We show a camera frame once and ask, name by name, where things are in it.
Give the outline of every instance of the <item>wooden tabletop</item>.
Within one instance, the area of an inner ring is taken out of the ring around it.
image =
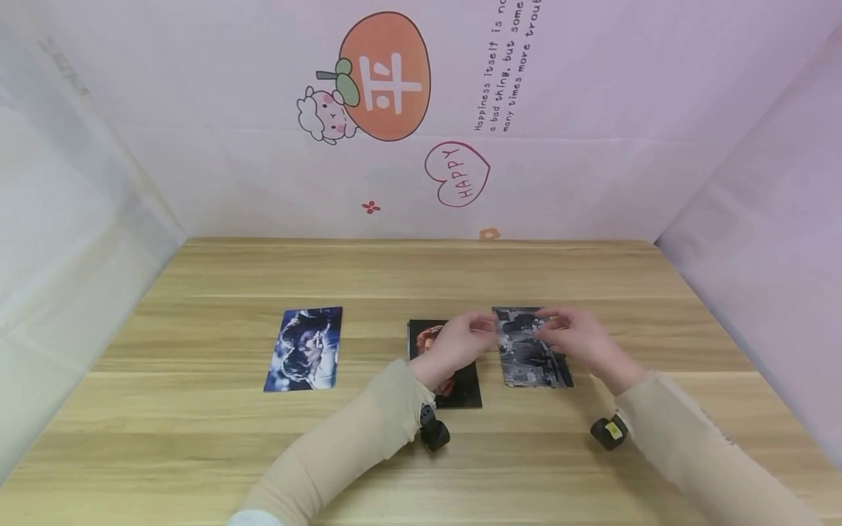
[[[594,311],[842,524],[839,474],[650,244],[254,239],[184,245],[0,489],[0,523],[224,524],[287,445],[405,355],[410,318],[559,303]],[[263,393],[284,310],[316,306],[344,307],[337,387]],[[632,444],[600,449],[588,429],[611,399],[572,368],[575,389],[515,389],[484,356],[484,407],[440,412],[450,444],[407,446],[317,523],[704,523]]]

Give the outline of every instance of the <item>black wristband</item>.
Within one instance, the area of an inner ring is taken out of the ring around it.
[[[450,431],[444,422],[437,420],[433,407],[429,404],[421,406],[421,442],[430,451],[436,451],[450,442]]]

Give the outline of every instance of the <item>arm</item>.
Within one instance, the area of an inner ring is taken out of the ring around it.
[[[589,313],[556,308],[538,337],[585,362],[616,397],[632,441],[713,524],[820,526],[775,477],[726,438],[670,379],[647,372]]]
[[[307,526],[360,475],[411,442],[430,392],[494,341],[493,316],[450,320],[434,346],[389,364],[347,406],[299,437],[254,485],[229,526]]]

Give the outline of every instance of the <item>cartoon sheep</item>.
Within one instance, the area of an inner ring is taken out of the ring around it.
[[[312,86],[307,86],[304,98],[298,99],[298,124],[313,139],[329,145],[357,132],[357,124],[345,110],[342,94],[335,90],[333,93],[314,91]]]

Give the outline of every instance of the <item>red flower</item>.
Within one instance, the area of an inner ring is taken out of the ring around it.
[[[369,201],[368,203],[363,203],[363,208],[365,208],[366,214],[374,214],[377,210],[380,209],[379,206],[375,205],[374,201]]]

